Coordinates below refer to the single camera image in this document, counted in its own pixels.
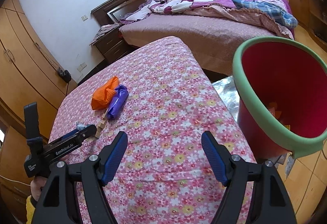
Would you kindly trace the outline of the person's left hand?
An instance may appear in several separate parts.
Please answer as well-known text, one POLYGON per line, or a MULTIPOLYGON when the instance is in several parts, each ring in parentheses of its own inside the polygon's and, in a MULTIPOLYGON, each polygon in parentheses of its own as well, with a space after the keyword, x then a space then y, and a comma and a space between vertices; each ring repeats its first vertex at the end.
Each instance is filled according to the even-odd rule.
POLYGON ((43 187, 45 187, 46 183, 47 183, 47 178, 41 176, 35 177, 30 183, 31 195, 35 201, 39 200, 42 189, 43 187))

